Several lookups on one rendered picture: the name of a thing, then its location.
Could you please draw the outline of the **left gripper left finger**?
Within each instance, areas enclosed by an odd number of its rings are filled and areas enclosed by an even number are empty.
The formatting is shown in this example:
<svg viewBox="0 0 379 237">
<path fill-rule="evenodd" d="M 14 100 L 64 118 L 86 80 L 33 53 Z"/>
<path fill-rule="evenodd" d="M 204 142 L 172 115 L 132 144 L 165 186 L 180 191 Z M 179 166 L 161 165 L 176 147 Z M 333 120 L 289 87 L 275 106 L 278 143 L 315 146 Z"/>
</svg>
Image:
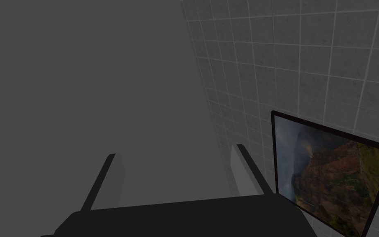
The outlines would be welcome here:
<svg viewBox="0 0 379 237">
<path fill-rule="evenodd" d="M 120 206 L 125 167 L 122 156 L 112 153 L 105 159 L 81 211 L 111 209 Z"/>
</svg>

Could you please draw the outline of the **black-framed landscape picture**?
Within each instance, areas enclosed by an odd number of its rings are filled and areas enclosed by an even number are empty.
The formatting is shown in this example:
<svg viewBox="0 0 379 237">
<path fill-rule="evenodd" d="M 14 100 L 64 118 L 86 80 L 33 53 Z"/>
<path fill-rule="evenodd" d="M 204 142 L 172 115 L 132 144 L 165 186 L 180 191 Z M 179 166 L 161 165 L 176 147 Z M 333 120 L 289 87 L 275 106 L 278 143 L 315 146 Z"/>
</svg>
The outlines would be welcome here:
<svg viewBox="0 0 379 237">
<path fill-rule="evenodd" d="M 379 207 L 379 142 L 273 110 L 276 192 L 343 237 L 366 237 Z"/>
</svg>

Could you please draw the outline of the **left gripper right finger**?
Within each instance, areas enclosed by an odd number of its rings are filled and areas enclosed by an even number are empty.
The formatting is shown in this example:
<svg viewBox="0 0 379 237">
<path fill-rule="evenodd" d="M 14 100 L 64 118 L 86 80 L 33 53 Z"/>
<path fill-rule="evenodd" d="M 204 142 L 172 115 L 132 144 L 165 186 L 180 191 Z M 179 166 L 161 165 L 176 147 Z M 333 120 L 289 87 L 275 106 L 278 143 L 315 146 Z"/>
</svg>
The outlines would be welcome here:
<svg viewBox="0 0 379 237">
<path fill-rule="evenodd" d="M 273 194 L 244 145 L 232 145 L 230 164 L 240 196 Z"/>
</svg>

